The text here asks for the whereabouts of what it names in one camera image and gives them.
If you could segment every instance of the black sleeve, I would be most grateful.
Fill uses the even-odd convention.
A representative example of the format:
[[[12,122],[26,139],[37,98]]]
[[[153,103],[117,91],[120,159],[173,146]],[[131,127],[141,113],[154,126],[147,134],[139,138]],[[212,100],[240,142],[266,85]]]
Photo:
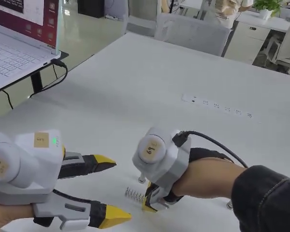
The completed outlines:
[[[232,203],[242,232],[290,232],[288,177],[253,166],[236,179]]]

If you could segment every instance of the white cabinet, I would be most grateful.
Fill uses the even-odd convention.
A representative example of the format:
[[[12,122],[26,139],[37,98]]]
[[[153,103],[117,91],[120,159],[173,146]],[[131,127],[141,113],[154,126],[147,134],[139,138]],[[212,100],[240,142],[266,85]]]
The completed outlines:
[[[239,22],[224,57],[252,64],[269,32],[270,29]]]

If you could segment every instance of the gray plastic housing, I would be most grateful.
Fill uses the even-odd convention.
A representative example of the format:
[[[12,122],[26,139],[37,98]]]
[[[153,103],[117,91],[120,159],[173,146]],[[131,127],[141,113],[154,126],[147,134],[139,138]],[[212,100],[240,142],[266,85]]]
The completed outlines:
[[[5,172],[0,175],[0,204],[25,205],[48,200],[61,169],[63,152],[60,132],[48,130],[48,148],[34,147],[35,133],[18,135],[13,142],[0,133],[0,161]]]
[[[62,165],[83,162],[85,161],[80,153],[66,152]],[[75,201],[73,197],[69,199],[69,196],[65,194],[61,196],[52,192],[48,195],[46,202],[34,204],[33,210],[38,218],[58,217],[62,221],[60,229],[64,231],[83,230],[90,223],[91,204]]]
[[[151,203],[160,201],[161,198],[169,195],[173,184],[184,174],[189,165],[191,139],[181,146],[177,147],[172,138],[179,133],[179,130],[173,132],[166,132],[158,128],[151,128],[146,136],[140,141],[137,151],[135,152],[132,162],[135,167],[145,175],[145,177],[152,183],[158,185],[160,188],[151,198]],[[159,151],[156,152],[157,162],[148,163],[144,159],[144,149],[147,149],[144,144],[148,144],[149,141],[155,140],[159,145]]]

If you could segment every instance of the power strip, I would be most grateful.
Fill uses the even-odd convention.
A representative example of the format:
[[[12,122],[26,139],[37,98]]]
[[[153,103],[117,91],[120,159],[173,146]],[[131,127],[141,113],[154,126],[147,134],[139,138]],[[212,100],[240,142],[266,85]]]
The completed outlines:
[[[183,94],[182,100],[184,102],[188,102],[188,103],[195,104],[198,106],[206,107],[208,109],[217,110],[217,111],[220,111],[222,113],[231,114],[231,115],[235,115],[235,116],[243,117],[243,118],[247,118],[247,119],[254,118],[254,115],[252,113],[245,112],[243,110],[236,109],[236,108],[233,108],[230,106],[225,106],[225,105],[219,104],[217,102],[202,99],[202,98],[199,98],[196,96]]]
[[[118,21],[119,19],[115,16],[111,16],[111,15],[106,15],[105,18],[108,18],[108,19],[111,19],[111,20],[115,20],[115,21]]]

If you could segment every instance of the black cord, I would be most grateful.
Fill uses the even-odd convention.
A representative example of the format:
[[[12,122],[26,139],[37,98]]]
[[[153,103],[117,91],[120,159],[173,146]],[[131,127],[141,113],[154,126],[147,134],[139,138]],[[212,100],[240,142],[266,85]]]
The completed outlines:
[[[242,12],[240,12],[240,14],[238,15],[238,17],[236,18],[236,20],[235,20],[235,21],[237,21],[237,19],[238,19],[238,18],[241,16],[241,13],[242,13]]]
[[[56,86],[56,85],[59,85],[60,83],[62,83],[62,82],[67,78],[67,75],[68,75],[68,72],[69,72],[67,65],[66,65],[65,63],[63,63],[62,61],[58,60],[58,59],[53,59],[53,60],[52,60],[52,63],[53,63],[53,65],[57,65],[57,66],[59,66],[59,67],[65,68],[66,73],[64,74],[64,77],[63,77],[60,81],[58,81],[58,82],[56,82],[57,80],[55,80],[55,81],[53,81],[52,83],[46,85],[46,86],[45,86],[45,87],[44,87],[40,92],[37,92],[37,93],[33,93],[33,94],[31,94],[31,95],[30,95],[30,98],[31,98],[32,96],[38,94],[38,93],[42,93],[42,92],[44,92],[44,91],[46,91],[46,90],[48,90],[48,89],[50,89],[50,88],[52,88],[52,87],[54,87],[54,86]]]
[[[174,0],[171,1],[170,14],[173,13]]]
[[[115,0],[113,0],[113,3],[110,7],[106,7],[106,9],[111,9],[114,6]]]
[[[174,136],[173,142],[175,143],[176,146],[181,147],[182,144],[184,144],[185,141],[188,139],[188,136],[191,135],[191,134],[197,135],[199,137],[202,137],[202,138],[204,138],[204,139],[216,144],[217,146],[219,146],[220,148],[222,148],[223,150],[228,152],[235,159],[237,159],[237,161],[239,161],[245,168],[248,168],[247,164],[245,164],[245,162],[242,161],[242,159],[239,158],[234,152],[232,152],[226,146],[222,145],[220,142],[216,141],[215,139],[212,139],[211,137],[209,137],[209,136],[207,136],[205,134],[202,134],[202,133],[199,133],[199,132],[196,132],[196,131],[183,131],[183,132],[180,132],[179,134]]]
[[[55,66],[54,66],[54,65],[53,65],[53,70],[54,70],[54,73],[55,73],[56,79],[58,79],[58,76],[57,76],[57,73],[56,73],[56,70],[55,70]]]
[[[8,94],[5,90],[2,90],[2,92],[5,93],[6,96],[8,96],[8,101],[9,101],[10,107],[11,107],[11,109],[13,110],[14,107],[13,107],[13,105],[12,105],[12,103],[11,103],[10,94]]]
[[[176,10],[173,10],[172,13],[177,12],[179,10],[180,7],[178,7]]]

